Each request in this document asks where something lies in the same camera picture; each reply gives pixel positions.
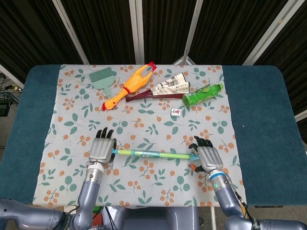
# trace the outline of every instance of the floral tablecloth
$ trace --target floral tablecloth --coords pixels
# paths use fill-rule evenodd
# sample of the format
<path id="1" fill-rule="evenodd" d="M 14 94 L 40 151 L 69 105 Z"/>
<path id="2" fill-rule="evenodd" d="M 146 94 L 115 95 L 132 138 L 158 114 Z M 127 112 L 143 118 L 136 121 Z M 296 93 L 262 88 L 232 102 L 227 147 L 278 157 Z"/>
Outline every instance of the floral tablecloth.
<path id="1" fill-rule="evenodd" d="M 49 132 L 38 173 L 33 204 L 78 205 L 86 162 L 97 131 L 115 130 L 119 149 L 190 153 L 194 135 L 210 139 L 219 150 L 224 172 L 232 178 L 243 199 L 236 138 L 225 87 L 194 107 L 180 99 L 122 100 L 115 110 L 101 111 L 104 90 L 92 87 L 89 74 L 111 67 L 117 74 L 111 86 L 117 94 L 138 65 L 62 65 Z M 224 84 L 221 66 L 157 65 L 144 89 L 183 72 L 191 91 L 210 83 Z M 181 117 L 171 117 L 180 108 Z M 106 166 L 96 201 L 98 206 L 218 206 L 208 175 L 194 173 L 190 161 L 117 155 Z"/>

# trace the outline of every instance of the teal brush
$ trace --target teal brush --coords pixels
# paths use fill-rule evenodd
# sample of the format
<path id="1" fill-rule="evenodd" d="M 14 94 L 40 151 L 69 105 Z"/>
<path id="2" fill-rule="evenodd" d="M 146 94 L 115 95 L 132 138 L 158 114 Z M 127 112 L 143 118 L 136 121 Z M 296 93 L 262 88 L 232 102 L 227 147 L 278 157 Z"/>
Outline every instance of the teal brush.
<path id="1" fill-rule="evenodd" d="M 90 73 L 90 79 L 95 89 L 104 89 L 108 98 L 112 98 L 113 94 L 110 90 L 110 86 L 113 84 L 116 76 L 116 72 L 111 70 L 111 67 L 102 69 L 100 71 Z"/>

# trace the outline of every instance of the orange rubber chicken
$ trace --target orange rubber chicken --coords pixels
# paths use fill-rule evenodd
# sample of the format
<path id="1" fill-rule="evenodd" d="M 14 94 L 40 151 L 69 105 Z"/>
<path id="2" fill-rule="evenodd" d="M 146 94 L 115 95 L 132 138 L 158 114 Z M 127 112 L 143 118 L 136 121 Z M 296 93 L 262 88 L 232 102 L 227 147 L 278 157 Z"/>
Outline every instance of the orange rubber chicken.
<path id="1" fill-rule="evenodd" d="M 147 67 L 151 66 L 152 70 L 147 76 L 143 77 L 142 72 L 144 69 Z M 102 110 L 105 111 L 106 109 L 113 109 L 117 103 L 127 96 L 129 93 L 136 92 L 139 90 L 141 87 L 143 87 L 151 77 L 153 71 L 157 68 L 157 66 L 153 63 L 150 62 L 147 65 L 144 65 L 140 67 L 137 71 L 134 72 L 134 74 L 128 79 L 128 81 L 125 83 L 123 89 L 117 94 L 115 97 L 105 101 L 102 104 Z"/>

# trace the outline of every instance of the table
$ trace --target table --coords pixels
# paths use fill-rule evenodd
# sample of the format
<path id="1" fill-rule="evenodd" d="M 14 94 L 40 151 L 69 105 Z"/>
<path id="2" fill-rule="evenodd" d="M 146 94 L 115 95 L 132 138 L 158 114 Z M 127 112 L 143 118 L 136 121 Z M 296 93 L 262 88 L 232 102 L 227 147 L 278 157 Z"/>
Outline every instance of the table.
<path id="1" fill-rule="evenodd" d="M 0 166 L 0 196 L 32 202 L 59 69 L 37 66 L 29 72 Z M 307 173 L 307 158 L 280 71 L 269 66 L 223 70 L 248 204 L 307 204 L 306 187 L 297 186 Z"/>

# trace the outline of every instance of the blue table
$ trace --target blue table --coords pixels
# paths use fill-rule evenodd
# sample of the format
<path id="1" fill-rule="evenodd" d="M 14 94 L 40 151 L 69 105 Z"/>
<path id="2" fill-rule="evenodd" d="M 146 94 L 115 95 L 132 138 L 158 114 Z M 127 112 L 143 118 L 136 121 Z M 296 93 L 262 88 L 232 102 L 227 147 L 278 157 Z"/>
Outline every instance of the blue table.
<path id="1" fill-rule="evenodd" d="M 32 203 L 60 65 L 33 67 L 0 164 L 0 197 Z M 307 156 L 281 72 L 223 66 L 249 205 L 307 205 Z"/>

